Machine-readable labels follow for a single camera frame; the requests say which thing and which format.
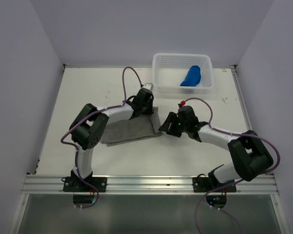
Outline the grey terry towel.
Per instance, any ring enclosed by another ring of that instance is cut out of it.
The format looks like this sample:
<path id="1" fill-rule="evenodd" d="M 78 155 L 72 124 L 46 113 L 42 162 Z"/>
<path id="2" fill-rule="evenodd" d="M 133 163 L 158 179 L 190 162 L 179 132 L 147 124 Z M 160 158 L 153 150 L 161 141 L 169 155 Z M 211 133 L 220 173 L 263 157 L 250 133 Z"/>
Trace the grey terry towel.
<path id="1" fill-rule="evenodd" d="M 107 125 L 101 137 L 101 143 L 109 147 L 159 137 L 162 135 L 160 127 L 158 107 L 154 107 L 153 114 L 150 116 L 142 115 Z"/>

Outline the blue microfiber towel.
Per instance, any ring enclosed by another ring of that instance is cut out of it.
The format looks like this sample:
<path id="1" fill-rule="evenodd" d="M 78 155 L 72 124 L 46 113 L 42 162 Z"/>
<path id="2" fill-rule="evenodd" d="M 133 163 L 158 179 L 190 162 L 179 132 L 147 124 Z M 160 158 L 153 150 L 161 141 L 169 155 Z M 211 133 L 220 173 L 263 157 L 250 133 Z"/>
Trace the blue microfiber towel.
<path id="1" fill-rule="evenodd" d="M 185 76 L 180 86 L 195 87 L 200 83 L 200 81 L 201 81 L 201 69 L 199 66 L 194 65 L 190 67 L 187 75 Z"/>

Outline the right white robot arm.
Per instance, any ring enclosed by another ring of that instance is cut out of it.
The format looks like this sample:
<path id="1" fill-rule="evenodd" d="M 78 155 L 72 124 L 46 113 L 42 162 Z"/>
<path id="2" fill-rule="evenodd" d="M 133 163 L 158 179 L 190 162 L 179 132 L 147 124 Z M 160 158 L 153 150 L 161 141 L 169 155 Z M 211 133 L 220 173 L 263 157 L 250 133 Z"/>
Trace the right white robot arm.
<path id="1" fill-rule="evenodd" d="M 218 146 L 230 153 L 232 162 L 210 171 L 207 177 L 198 176 L 198 183 L 219 191 L 225 183 L 236 179 L 251 181 L 273 165 L 273 159 L 256 133 L 248 131 L 237 136 L 213 130 L 207 122 L 199 121 L 190 106 L 183 106 L 178 113 L 170 112 L 160 131 L 174 137 L 186 133 L 198 142 Z"/>

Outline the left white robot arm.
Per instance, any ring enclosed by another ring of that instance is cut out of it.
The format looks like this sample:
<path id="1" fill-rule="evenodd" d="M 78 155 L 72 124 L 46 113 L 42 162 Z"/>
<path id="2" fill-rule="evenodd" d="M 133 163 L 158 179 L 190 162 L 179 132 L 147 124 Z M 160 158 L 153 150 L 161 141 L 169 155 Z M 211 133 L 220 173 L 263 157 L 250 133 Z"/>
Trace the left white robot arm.
<path id="1" fill-rule="evenodd" d="M 133 100 L 126 99 L 122 105 L 97 108 L 86 104 L 69 127 L 72 141 L 77 144 L 76 158 L 72 172 L 77 176 L 74 185 L 80 191 L 87 191 L 92 185 L 93 148 L 99 143 L 107 125 L 153 114 L 153 87 L 143 85 Z"/>

